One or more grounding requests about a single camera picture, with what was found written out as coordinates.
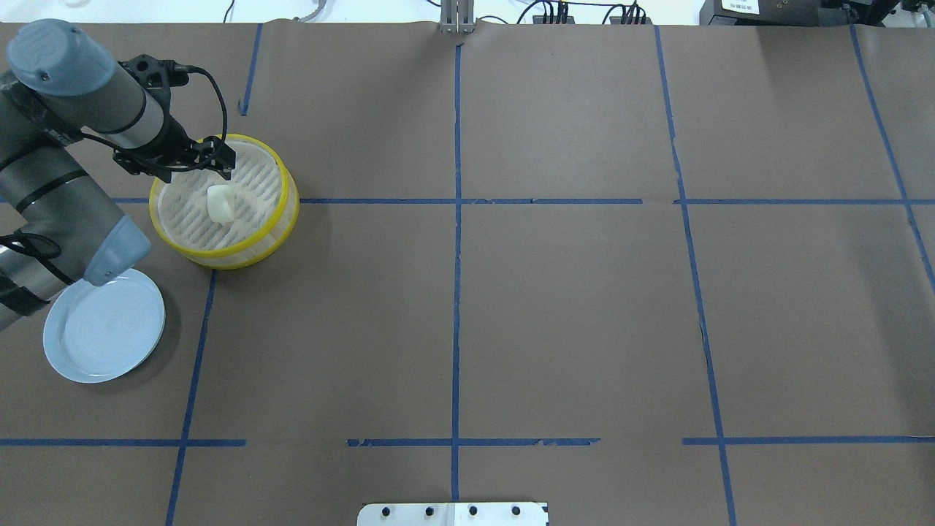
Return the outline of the light blue plate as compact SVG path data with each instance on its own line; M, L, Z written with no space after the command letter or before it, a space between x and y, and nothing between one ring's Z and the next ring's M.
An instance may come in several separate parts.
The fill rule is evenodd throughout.
M80 384L117 379L157 347L166 306L156 283L130 269L103 286L80 281L61 292L43 327L47 362Z

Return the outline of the aluminium frame post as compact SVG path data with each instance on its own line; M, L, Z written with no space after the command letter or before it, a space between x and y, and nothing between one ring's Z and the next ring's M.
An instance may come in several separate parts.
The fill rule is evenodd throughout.
M442 34L471 34L476 29L474 0L435 1L440 6Z

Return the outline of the black device box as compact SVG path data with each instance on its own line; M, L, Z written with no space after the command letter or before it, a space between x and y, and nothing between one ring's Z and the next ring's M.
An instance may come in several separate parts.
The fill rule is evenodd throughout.
M705 1L698 13L699 26L848 26L843 9L821 1Z

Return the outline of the white steamed bun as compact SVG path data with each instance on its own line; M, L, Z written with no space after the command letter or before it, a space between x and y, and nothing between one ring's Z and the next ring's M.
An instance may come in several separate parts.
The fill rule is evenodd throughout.
M206 209L213 223L230 224L236 219L236 193L233 186L214 184L206 190Z

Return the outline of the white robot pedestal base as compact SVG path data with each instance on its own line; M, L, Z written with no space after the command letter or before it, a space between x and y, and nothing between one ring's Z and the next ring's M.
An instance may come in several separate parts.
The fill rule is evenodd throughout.
M371 503L357 525L549 525L548 505L537 502Z

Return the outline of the yellow rimmed steamer basket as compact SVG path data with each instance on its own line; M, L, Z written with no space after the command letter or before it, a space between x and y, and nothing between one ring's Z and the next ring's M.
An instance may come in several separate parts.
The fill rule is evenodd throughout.
M294 178L267 143L230 134L236 167L225 180L202 169L155 180L149 213L156 234L184 257L215 270L267 259L293 232L299 216Z

